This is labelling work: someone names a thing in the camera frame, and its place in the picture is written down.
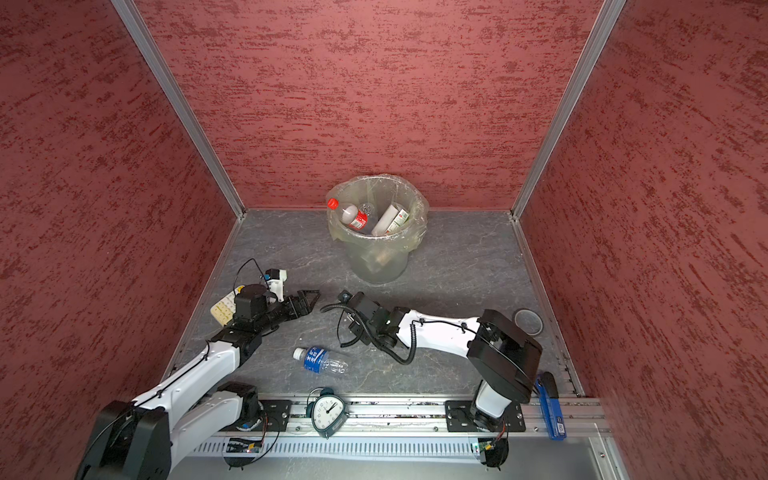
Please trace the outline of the red label bottle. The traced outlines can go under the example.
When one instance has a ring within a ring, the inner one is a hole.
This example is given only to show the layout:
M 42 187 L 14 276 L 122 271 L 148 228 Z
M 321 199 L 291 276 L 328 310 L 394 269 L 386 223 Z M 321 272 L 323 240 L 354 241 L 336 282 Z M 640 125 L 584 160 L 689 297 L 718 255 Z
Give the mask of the red label bottle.
M 337 215 L 341 223 L 354 231 L 364 230 L 368 223 L 368 215 L 351 203 L 342 203 L 336 198 L 330 198 L 327 201 L 327 207 Z

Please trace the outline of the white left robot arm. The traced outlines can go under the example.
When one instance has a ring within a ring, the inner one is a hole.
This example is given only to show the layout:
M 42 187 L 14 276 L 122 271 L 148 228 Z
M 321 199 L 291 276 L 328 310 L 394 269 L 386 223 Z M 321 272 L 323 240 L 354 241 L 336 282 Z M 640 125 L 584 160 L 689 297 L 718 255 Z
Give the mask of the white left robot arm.
M 227 381 L 281 324 L 310 314 L 320 293 L 280 296 L 263 284 L 242 287 L 229 322 L 189 363 L 129 402 L 97 416 L 78 479 L 165 479 L 178 463 L 224 428 L 280 434 L 289 406 L 260 401 L 254 386 Z

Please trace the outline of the blue label bottle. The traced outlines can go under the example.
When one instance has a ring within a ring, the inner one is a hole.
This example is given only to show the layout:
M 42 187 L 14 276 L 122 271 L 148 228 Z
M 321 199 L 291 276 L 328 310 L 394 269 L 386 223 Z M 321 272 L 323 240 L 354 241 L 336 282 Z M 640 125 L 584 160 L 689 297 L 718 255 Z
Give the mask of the blue label bottle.
M 342 356 L 320 346 L 296 348 L 292 352 L 292 358 L 298 361 L 304 370 L 316 374 L 341 375 L 349 370 L 349 363 Z

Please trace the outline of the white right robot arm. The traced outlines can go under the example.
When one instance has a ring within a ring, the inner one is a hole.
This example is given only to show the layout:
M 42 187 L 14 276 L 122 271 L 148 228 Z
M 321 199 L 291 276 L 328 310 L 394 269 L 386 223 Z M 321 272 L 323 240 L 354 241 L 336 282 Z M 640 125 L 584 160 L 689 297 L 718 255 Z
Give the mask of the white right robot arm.
M 411 364 L 420 350 L 468 360 L 481 376 L 467 412 L 476 430 L 503 431 L 508 409 L 529 403 L 538 392 L 535 376 L 543 347 L 496 310 L 478 317 L 440 317 L 403 307 L 388 310 L 362 292 L 346 290 L 323 309 L 339 309 L 350 320 L 354 338 L 344 347 L 371 345 L 401 365 Z

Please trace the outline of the green cap slim bottle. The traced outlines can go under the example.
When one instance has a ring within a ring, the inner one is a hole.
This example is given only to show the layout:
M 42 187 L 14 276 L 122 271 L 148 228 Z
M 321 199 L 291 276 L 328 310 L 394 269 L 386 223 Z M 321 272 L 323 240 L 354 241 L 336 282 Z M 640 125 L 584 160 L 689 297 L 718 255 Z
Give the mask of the green cap slim bottle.
M 374 226 L 371 235 L 381 237 L 393 234 L 400 230 L 409 219 L 410 213 L 402 205 L 392 203 Z

